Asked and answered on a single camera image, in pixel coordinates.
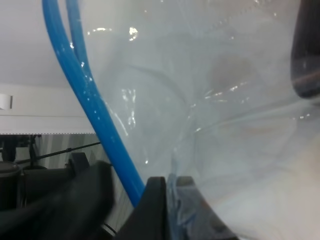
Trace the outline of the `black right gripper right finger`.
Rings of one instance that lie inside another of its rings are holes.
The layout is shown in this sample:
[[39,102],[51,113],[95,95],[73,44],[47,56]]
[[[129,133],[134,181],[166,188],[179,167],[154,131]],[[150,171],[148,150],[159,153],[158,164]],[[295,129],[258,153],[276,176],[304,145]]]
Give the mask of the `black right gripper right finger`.
[[237,240],[216,215],[190,176],[174,183],[174,238],[176,240]]

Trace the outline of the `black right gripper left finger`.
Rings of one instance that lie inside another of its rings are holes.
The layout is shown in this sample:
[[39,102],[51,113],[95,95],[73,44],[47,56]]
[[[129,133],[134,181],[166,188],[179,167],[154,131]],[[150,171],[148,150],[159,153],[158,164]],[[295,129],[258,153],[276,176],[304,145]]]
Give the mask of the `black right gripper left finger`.
[[166,180],[148,179],[143,195],[119,230],[120,240],[170,240]]

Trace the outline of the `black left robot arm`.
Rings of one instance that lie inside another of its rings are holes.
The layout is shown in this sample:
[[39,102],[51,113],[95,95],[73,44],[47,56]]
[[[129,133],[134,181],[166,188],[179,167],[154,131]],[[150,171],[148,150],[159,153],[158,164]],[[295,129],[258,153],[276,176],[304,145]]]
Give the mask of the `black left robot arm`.
[[112,169],[98,161],[56,192],[0,214],[2,240],[97,240],[114,205]]

